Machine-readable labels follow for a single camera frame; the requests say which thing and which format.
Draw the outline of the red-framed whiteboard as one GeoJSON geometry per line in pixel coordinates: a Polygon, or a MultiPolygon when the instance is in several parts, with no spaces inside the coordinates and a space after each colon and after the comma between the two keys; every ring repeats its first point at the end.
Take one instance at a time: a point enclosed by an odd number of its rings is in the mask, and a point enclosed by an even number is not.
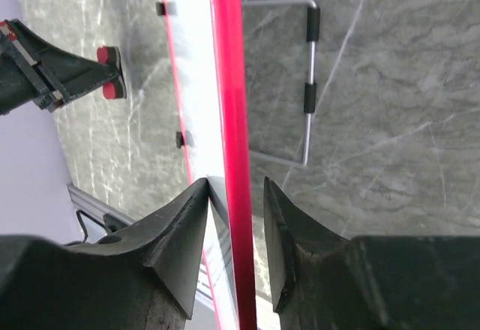
{"type": "Polygon", "coordinates": [[[255,329],[242,0],[163,2],[189,179],[210,187],[202,255],[217,326],[255,329]]]}

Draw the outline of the red bone-shaped whiteboard eraser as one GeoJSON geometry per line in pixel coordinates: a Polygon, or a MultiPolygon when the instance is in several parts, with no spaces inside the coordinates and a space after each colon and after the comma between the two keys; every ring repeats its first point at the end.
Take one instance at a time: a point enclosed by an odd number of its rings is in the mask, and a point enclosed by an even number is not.
{"type": "Polygon", "coordinates": [[[107,100],[127,98],[122,60],[117,46],[102,46],[97,49],[97,61],[108,67],[109,80],[102,85],[103,96],[107,100]]]}

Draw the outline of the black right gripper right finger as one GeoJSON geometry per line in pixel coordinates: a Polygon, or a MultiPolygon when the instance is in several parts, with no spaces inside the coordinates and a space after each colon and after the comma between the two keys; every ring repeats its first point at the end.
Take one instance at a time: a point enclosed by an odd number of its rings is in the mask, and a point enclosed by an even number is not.
{"type": "Polygon", "coordinates": [[[477,329],[479,238],[346,239],[264,181],[271,301],[282,329],[477,329]]]}

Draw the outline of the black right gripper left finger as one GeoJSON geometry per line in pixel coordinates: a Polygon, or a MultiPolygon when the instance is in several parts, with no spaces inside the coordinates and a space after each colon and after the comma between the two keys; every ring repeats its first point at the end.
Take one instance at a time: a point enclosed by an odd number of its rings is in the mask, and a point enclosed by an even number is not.
{"type": "Polygon", "coordinates": [[[94,244],[1,237],[3,329],[183,329],[193,315],[209,204],[196,180],[94,244]]]}

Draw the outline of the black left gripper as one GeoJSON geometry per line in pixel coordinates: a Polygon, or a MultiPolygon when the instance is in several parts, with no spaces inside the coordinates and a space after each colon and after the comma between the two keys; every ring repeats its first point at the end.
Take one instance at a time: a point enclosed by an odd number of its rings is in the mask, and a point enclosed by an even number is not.
{"type": "Polygon", "coordinates": [[[1,114],[29,102],[53,112],[109,80],[108,67],[59,49],[18,19],[1,21],[1,114]]]}

